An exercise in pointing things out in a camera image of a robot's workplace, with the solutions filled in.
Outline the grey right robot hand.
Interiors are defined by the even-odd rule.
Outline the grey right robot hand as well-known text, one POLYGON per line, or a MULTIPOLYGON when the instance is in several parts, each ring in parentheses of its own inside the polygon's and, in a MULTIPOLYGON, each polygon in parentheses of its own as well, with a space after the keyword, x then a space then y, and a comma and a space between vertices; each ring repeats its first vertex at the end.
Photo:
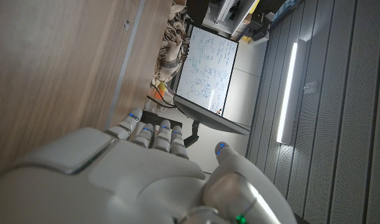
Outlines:
POLYGON ((0 223, 295 223, 274 184, 226 142, 205 175, 168 120, 136 130, 133 109, 105 131, 81 128, 0 176, 0 223))

